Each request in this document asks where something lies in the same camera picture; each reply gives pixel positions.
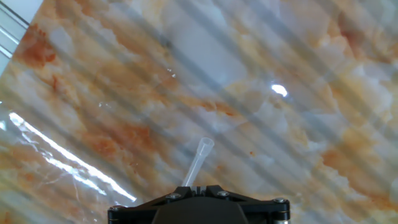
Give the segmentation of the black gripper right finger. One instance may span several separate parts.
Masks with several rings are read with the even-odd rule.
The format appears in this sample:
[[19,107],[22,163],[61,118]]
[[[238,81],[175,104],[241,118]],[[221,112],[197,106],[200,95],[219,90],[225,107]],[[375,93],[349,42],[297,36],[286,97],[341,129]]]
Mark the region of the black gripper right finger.
[[290,201],[283,197],[259,200],[219,185],[201,187],[200,195],[209,200],[200,215],[208,223],[290,223]]

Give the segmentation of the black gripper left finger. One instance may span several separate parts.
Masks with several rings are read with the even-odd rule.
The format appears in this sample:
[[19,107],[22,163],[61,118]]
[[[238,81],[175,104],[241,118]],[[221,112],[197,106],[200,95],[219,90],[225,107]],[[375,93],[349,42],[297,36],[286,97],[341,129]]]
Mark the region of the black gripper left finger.
[[166,194],[136,207],[114,205],[108,209],[108,224],[151,223],[158,210],[172,202],[198,195],[198,187],[177,187]]

